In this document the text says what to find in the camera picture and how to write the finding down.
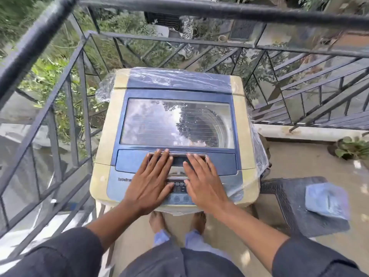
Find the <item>person's left hand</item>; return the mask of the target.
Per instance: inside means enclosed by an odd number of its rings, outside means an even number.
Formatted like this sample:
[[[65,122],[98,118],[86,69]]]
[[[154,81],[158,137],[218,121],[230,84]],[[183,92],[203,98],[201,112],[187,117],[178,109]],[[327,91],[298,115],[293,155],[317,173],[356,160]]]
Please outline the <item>person's left hand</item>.
[[[154,177],[154,167],[155,167],[155,158],[154,158],[154,154],[147,154],[142,163],[143,162],[149,162],[150,164],[150,175],[148,177],[148,181],[147,184],[145,186],[137,186],[135,184],[135,175],[129,185],[129,187],[127,188],[127,191],[125,193],[125,197],[123,200],[141,200],[146,204],[149,205],[154,205],[155,209],[160,206],[162,204],[163,201],[160,201],[160,193],[163,190],[163,188],[165,187],[165,185],[168,182],[168,179],[166,179],[166,182],[160,182],[158,180],[155,179]]]

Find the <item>person's right hand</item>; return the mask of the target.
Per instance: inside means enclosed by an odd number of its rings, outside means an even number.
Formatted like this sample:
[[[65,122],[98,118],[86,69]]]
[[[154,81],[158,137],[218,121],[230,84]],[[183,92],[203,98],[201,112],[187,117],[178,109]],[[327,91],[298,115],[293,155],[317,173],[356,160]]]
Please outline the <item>person's right hand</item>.
[[[190,167],[195,172],[195,196],[191,196],[191,200],[203,211],[213,216],[217,216],[224,212],[227,207],[233,205],[229,200],[226,192],[215,192],[213,190],[213,166],[209,157],[205,157],[206,163],[212,172],[212,180],[210,182],[202,182],[196,174],[196,154],[187,153],[188,161],[183,162],[183,167]]]

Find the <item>person's left forearm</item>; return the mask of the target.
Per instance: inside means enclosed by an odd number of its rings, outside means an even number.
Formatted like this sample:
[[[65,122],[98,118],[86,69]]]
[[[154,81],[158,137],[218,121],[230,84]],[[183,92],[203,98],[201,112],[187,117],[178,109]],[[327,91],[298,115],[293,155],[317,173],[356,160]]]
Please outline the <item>person's left forearm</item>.
[[[106,252],[124,231],[138,218],[155,209],[141,200],[123,200],[113,209],[86,225],[99,239]]]

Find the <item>person's right forearm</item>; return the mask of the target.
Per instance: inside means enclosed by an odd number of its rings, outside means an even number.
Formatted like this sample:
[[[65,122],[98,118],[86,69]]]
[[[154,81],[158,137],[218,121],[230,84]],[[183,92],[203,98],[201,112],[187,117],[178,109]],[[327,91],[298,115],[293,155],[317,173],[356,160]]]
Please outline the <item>person's right forearm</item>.
[[[231,229],[265,269],[272,273],[276,253],[289,236],[256,219],[232,202],[216,205],[212,215]]]

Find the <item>person's left foot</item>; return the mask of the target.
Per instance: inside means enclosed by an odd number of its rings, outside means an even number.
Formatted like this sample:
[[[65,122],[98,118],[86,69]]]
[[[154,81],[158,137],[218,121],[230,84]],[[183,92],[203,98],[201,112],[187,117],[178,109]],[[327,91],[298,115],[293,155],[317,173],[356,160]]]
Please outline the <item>person's left foot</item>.
[[[157,234],[162,230],[167,230],[162,212],[152,211],[149,218],[149,224],[154,234]]]

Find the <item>person's foot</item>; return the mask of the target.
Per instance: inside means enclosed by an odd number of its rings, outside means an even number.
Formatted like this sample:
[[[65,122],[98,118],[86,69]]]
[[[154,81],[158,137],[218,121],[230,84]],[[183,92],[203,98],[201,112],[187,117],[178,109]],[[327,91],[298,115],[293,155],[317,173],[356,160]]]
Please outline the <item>person's foot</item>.
[[[203,235],[206,225],[206,214],[202,212],[195,213],[191,220],[190,231],[195,231]]]
[[[152,211],[149,218],[149,224],[154,234],[157,234],[162,230],[167,230],[162,212]]]

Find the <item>blue glass washing machine lid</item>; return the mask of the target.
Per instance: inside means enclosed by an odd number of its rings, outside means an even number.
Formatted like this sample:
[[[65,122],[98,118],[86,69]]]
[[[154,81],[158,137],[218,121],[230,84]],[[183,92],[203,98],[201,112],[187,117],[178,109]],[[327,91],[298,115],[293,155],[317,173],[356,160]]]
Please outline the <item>blue glass washing machine lid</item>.
[[[111,165],[135,173],[156,149],[207,155],[220,176],[241,170],[230,94],[130,89],[118,122]]]

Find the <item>person's right foot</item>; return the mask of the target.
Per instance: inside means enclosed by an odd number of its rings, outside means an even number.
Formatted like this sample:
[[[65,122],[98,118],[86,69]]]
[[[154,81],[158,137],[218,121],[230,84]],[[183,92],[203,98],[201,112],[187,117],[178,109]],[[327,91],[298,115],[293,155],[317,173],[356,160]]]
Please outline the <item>person's right foot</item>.
[[[190,231],[195,231],[203,235],[206,225],[206,214],[202,212],[195,213],[191,220]]]

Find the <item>light blue trousers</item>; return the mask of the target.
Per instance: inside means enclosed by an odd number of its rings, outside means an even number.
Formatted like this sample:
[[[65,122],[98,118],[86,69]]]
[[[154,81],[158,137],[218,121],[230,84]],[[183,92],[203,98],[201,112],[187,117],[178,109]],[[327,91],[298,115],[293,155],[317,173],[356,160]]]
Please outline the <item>light blue trousers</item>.
[[[169,232],[165,229],[161,229],[159,232],[154,235],[154,244],[153,247],[159,246],[164,242],[169,241],[171,238]],[[204,242],[203,236],[197,230],[192,230],[185,235],[185,248],[194,250],[194,251],[207,251],[211,252],[217,256],[224,257],[228,260],[232,260],[231,257],[224,251],[221,251],[217,248],[212,247],[208,243]]]

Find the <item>black plastic stool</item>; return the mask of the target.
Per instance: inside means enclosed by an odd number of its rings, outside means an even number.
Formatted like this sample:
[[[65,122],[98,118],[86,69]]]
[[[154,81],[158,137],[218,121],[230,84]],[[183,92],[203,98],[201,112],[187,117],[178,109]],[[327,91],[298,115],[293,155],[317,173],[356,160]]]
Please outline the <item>black plastic stool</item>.
[[[324,236],[350,230],[348,220],[328,218],[307,211],[305,190],[310,184],[327,182],[325,177],[275,178],[261,182],[260,194],[272,194],[281,209],[291,235],[308,238]]]

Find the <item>blue plastic packet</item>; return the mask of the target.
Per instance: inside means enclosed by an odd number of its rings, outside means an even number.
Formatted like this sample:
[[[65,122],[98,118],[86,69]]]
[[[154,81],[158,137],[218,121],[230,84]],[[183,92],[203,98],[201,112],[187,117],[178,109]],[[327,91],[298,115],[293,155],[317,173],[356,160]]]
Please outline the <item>blue plastic packet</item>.
[[[346,190],[330,182],[306,186],[305,207],[307,211],[328,218],[351,219],[349,197]]]

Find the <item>dark grey shirt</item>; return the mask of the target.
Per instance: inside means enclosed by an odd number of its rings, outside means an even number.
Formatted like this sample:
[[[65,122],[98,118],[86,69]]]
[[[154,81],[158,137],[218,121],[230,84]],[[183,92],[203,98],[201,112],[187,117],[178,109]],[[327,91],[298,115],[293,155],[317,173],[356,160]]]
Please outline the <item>dark grey shirt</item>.
[[[0,277],[98,277],[103,248],[84,227],[33,248]],[[369,277],[337,251],[303,236],[289,238],[272,262],[273,277]],[[145,252],[120,277],[244,277],[230,260],[169,240]]]

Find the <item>green potted plant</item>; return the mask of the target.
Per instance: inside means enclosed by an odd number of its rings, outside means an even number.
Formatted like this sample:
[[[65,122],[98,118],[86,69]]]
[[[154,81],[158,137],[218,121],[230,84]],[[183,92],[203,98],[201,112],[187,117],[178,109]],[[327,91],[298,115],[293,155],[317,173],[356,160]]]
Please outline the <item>green potted plant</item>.
[[[327,146],[330,155],[345,161],[354,161],[358,169],[364,167],[369,171],[369,141],[360,137],[345,136]]]

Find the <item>black outdoor air conditioner unit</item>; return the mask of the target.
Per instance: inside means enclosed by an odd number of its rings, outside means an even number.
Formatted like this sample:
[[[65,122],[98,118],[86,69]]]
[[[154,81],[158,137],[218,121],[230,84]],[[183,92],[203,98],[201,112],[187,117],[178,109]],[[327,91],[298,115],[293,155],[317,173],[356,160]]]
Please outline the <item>black outdoor air conditioner unit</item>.
[[[177,15],[144,12],[144,16],[149,24],[168,27],[179,33],[183,33],[183,22]]]

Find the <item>black metal balcony railing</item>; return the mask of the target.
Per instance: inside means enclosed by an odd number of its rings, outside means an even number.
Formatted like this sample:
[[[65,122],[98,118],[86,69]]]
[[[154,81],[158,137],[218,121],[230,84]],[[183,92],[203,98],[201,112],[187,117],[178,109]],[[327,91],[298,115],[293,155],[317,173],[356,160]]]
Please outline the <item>black metal balcony railing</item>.
[[[42,55],[43,51],[46,49],[48,44],[52,41],[52,38],[56,35],[61,25],[65,22],[67,17],[73,16],[72,11],[76,4],[83,4],[88,7],[115,7],[115,8],[123,8],[132,11],[148,11],[150,13],[166,13],[170,15],[176,16],[191,16],[191,17],[209,17],[209,18],[218,18],[218,19],[231,19],[231,20],[251,20],[251,21],[261,21],[263,24],[262,30],[258,34],[258,38],[256,38],[253,44],[246,43],[223,43],[216,41],[207,41],[201,39],[179,39],[179,38],[165,38],[165,37],[149,37],[149,36],[140,36],[140,35],[129,35],[129,34],[119,34],[113,32],[101,32],[99,30],[99,26],[97,25],[96,18],[92,14],[91,18],[95,23],[96,31],[87,31],[83,33],[81,30],[81,40],[71,55],[70,62],[67,67],[63,70],[61,78],[55,84],[55,87],[50,94],[50,98],[46,101],[45,108],[42,108],[41,112],[35,117],[34,122],[31,124],[30,129],[26,133],[24,139],[22,140],[16,154],[12,159],[12,163],[7,169],[4,171],[4,174],[0,177],[0,211],[2,215],[0,218],[3,219],[4,228],[0,229],[0,239],[3,238],[7,233],[9,233],[19,222],[21,222],[24,218],[26,218],[36,207],[38,207],[44,200],[49,197],[54,191],[58,190],[64,182],[66,182],[69,177],[72,177],[73,174],[82,167],[86,162],[92,160],[92,151],[90,155],[85,159],[78,161],[78,153],[77,153],[77,143],[76,138],[73,139],[73,151],[72,155],[74,157],[73,160],[77,160],[77,164],[74,164],[73,169],[69,171],[67,174],[63,174],[61,170],[61,163],[59,158],[59,150],[57,148],[57,129],[56,125],[53,123],[55,120],[51,120],[51,131],[52,131],[52,152],[55,152],[57,155],[53,157],[54,165],[56,166],[56,171],[61,173],[62,178],[57,180],[53,185],[47,188],[43,194],[40,194],[39,200],[34,203],[30,203],[24,209],[22,209],[18,214],[16,214],[11,220],[8,219],[4,201],[3,201],[3,193],[7,189],[10,184],[13,176],[16,173],[19,165],[22,162],[24,156],[30,150],[30,146],[33,143],[36,134],[38,133],[41,125],[43,125],[44,120],[48,116],[52,116],[54,114],[54,100],[57,98],[60,90],[64,87],[65,83],[71,83],[71,71],[75,65],[75,63],[79,60],[82,62],[81,58],[82,54],[86,56],[85,53],[85,45],[89,41],[89,38],[92,34],[96,34],[98,36],[110,37],[115,41],[120,41],[121,45],[125,46],[134,56],[136,56],[139,60],[141,60],[144,64],[146,64],[145,56],[149,55],[152,49],[148,49],[148,52],[141,56],[139,54],[134,53],[134,50],[130,50],[129,42],[123,41],[123,39],[139,39],[145,41],[156,41],[156,42],[176,42],[181,45],[178,46],[177,50],[173,51],[173,53],[168,56],[163,62],[161,62],[157,68],[163,68],[165,64],[167,64],[173,56],[175,56],[182,47],[187,44],[192,45],[202,45],[207,46],[206,49],[202,51],[197,57],[193,58],[192,61],[189,62],[188,66],[191,66],[200,58],[205,56],[210,50],[212,50],[215,46],[224,46],[227,48],[233,47],[236,50],[234,53],[242,54],[242,50],[245,49],[253,49],[263,51],[259,54],[258,61],[252,65],[252,71],[250,71],[249,76],[246,80],[246,85],[249,83],[251,75],[254,75],[254,72],[259,65],[260,60],[265,56],[267,56],[270,61],[270,65],[272,66],[272,58],[278,56],[282,52],[292,52],[292,53],[300,53],[300,58],[304,58],[307,55],[316,54],[316,55],[325,55],[325,58],[322,62],[330,60],[331,58],[335,58],[337,56],[340,57],[350,57],[351,60],[342,63],[341,65],[334,65],[330,69],[323,69],[321,74],[316,73],[311,78],[309,77],[308,81],[311,79],[315,79],[320,77],[326,73],[331,73],[337,69],[341,69],[345,66],[352,65],[353,63],[369,59],[369,51],[348,51],[348,50],[322,50],[322,49],[298,49],[298,48],[290,48],[290,47],[280,47],[280,46],[270,46],[270,45],[260,45],[261,36],[264,33],[267,24],[269,23],[278,23],[278,24],[299,24],[299,25],[319,25],[323,27],[332,26],[334,28],[338,28],[338,24],[343,24],[345,28],[359,28],[359,30],[363,30],[365,32],[369,32],[369,17],[359,17],[353,15],[323,15],[321,13],[306,13],[306,12],[298,12],[298,10],[289,10],[289,11],[281,11],[279,9],[267,8],[265,6],[260,5],[243,5],[242,7],[237,8],[238,5],[230,5],[230,4],[210,4],[209,1],[190,1],[190,0],[55,0],[44,12],[40,15],[37,21],[33,24],[33,26],[23,35],[20,42],[17,43],[15,50],[11,51],[11,53],[5,58],[3,62],[0,62],[0,109],[3,108],[3,104],[5,104],[5,100],[7,101],[11,96],[11,92],[15,90],[20,91],[17,87],[24,80],[28,72],[31,70],[31,67],[37,61],[37,59]],[[213,65],[209,66],[209,69],[216,69],[216,67],[222,63],[227,58],[232,57],[233,51],[229,52],[229,54],[224,55],[214,62]],[[289,61],[285,61],[285,64],[273,66],[273,72],[275,75],[275,70],[279,70],[281,68],[285,68],[288,65],[293,63],[293,60],[300,58],[295,57]],[[347,94],[345,97],[340,97],[341,93],[344,93],[347,89],[350,89],[354,85],[356,85],[360,80],[369,76],[369,70],[365,73],[366,76],[358,76],[355,79],[352,79],[345,85],[340,85],[338,92],[335,92],[331,96],[327,97],[325,100],[321,101],[321,104],[308,111],[308,113],[304,113],[304,116],[301,117],[300,120],[293,122],[290,121],[290,124],[293,125],[291,127],[290,133],[296,128],[299,127],[311,127],[315,128],[316,125],[322,125],[320,128],[325,128],[323,125],[329,124],[331,121],[337,119],[328,119],[327,122],[322,124],[313,124],[313,122],[319,120],[323,114],[330,114],[335,108],[343,104],[350,104],[351,100],[358,96],[359,94],[368,90],[367,100],[363,104],[364,109],[361,114],[357,113],[361,117],[366,117],[369,113],[366,111],[366,108],[369,103],[369,84],[363,85],[362,88],[358,88],[356,91]]]

